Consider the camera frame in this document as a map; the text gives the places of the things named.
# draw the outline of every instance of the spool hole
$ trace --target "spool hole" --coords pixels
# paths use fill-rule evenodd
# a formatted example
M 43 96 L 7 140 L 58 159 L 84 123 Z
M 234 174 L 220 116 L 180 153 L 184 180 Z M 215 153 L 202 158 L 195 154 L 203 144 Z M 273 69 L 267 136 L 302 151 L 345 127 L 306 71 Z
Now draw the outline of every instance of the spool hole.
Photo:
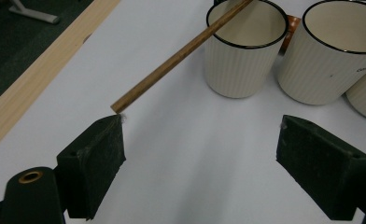
M 40 179 L 42 175 L 43 175 L 43 172 L 41 172 L 41 171 L 32 171 L 25 175 L 22 175 L 18 181 L 21 184 L 29 184 L 29 183 L 35 182 L 36 180 Z

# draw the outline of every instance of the wooden stick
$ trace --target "wooden stick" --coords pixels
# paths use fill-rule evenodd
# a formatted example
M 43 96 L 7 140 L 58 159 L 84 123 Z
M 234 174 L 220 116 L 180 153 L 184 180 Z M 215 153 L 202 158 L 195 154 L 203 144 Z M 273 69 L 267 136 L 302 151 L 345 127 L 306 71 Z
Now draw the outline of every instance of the wooden stick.
M 210 36 L 212 36 L 218 29 L 220 29 L 224 24 L 231 20 L 236 14 L 238 14 L 238 12 L 244 9 L 252 1 L 253 0 L 243 0 L 241 3 L 237 4 L 226 14 L 220 17 L 217 21 L 207 27 L 199 35 L 193 38 L 191 42 L 184 46 L 180 51 L 175 53 L 171 58 L 166 60 L 163 64 L 156 68 L 156 70 L 150 73 L 138 84 L 136 84 L 136 86 L 134 86 L 130 91 L 125 93 L 116 103 L 114 103 L 111 106 L 113 111 L 116 113 L 122 112 L 143 93 L 150 89 L 150 87 L 156 84 L 169 71 L 171 71 L 181 61 L 183 61 L 188 55 L 190 55 L 195 49 L 200 47 Z

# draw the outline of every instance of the dark green floor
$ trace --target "dark green floor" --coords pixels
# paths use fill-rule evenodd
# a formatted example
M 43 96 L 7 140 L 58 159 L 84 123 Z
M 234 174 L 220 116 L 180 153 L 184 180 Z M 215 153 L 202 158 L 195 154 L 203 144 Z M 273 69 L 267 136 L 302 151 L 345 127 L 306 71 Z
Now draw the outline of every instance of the dark green floor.
M 11 4 L 0 2 L 0 95 L 75 20 L 92 0 L 21 0 L 27 8 L 59 16 L 48 24 L 10 13 Z

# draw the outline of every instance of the wooden board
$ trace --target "wooden board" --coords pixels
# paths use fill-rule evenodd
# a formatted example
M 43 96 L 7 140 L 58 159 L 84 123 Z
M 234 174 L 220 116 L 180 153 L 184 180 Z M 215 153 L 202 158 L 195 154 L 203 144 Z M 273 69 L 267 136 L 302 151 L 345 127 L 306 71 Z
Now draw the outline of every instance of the wooden board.
M 0 141 L 119 2 L 94 0 L 0 96 Z

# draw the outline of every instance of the black rim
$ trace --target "black rim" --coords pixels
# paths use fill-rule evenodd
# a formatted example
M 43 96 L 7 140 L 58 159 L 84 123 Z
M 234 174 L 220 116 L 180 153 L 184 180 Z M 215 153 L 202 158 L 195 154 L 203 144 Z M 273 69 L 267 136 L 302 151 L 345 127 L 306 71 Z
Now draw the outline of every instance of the black rim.
M 239 48 L 239 49 L 261 49 L 261 48 L 265 48 L 265 47 L 271 46 L 271 45 L 273 45 L 273 44 L 275 44 L 275 43 L 279 42 L 281 39 L 285 38 L 285 35 L 286 35 L 286 33 L 288 32 L 288 29 L 289 29 L 289 20 L 288 20 L 288 16 L 286 15 L 285 11 L 284 11 L 281 7 L 279 7 L 277 4 L 273 3 L 273 2 L 270 2 L 270 1 L 267 1 L 267 0 L 260 0 L 260 1 L 261 1 L 261 2 L 264 2 L 264 3 L 267 3 L 267 4 L 269 4 L 269 5 L 273 6 L 273 7 L 275 7 L 275 8 L 276 8 L 276 9 L 277 9 L 281 14 L 282 14 L 283 19 L 285 20 L 285 31 L 284 31 L 284 32 L 283 32 L 283 34 L 282 34 L 280 37 L 278 37 L 275 41 L 273 41 L 273 42 L 271 42 L 271 43 L 268 43 L 268 44 L 265 44 L 265 45 L 258 45 L 258 46 L 244 46 L 244 45 L 237 45 L 237 44 L 234 44 L 234 43 L 232 43 L 232 42 L 229 42 L 229 41 L 227 41 L 227 40 L 225 40 L 225 39 L 221 38 L 221 37 L 220 37 L 220 36 L 218 36 L 217 34 L 214 34 L 213 36 L 214 36 L 216 39 L 218 39 L 219 41 L 221 41 L 221 42 L 223 42 L 223 43 L 225 43 L 225 44 L 227 44 L 227 45 L 233 46 L 233 47 L 235 47 L 235 48 Z M 212 12 L 212 10 L 213 10 L 215 7 L 217 7 L 217 6 L 218 6 L 218 4 L 217 4 L 217 5 L 212 6 L 212 7 L 208 10 L 208 12 L 207 12 L 207 14 L 206 14 L 206 25 L 207 25 L 207 26 L 209 26 L 209 15 L 210 15 L 210 13 L 211 13 L 211 12 Z
M 312 32 L 308 29 L 306 23 L 305 23 L 305 17 L 307 15 L 307 13 L 311 10 L 311 8 L 316 7 L 320 4 L 324 4 L 324 3 L 329 3 L 329 2 L 349 2 L 352 4 L 362 4 L 364 6 L 366 6 L 366 3 L 363 2 L 358 2 L 358 1 L 348 1 L 348 0 L 327 0 L 327 1 L 322 1 L 322 2 L 318 2 L 316 4 L 313 4 L 312 6 L 310 6 L 308 9 L 305 10 L 304 15 L 303 15 L 303 27 L 305 28 L 305 30 L 308 32 L 308 34 L 310 36 L 312 36 L 317 42 L 321 43 L 324 46 L 327 46 L 331 49 L 336 49 L 342 52 L 346 52 L 346 53 L 352 53 L 352 54 L 366 54 L 366 52 L 361 52 L 361 51 L 354 51 L 354 50 L 347 50 L 347 49 L 339 49 L 336 48 L 328 43 L 323 42 L 322 40 L 320 40 L 319 38 L 317 38 L 314 34 L 312 34 Z

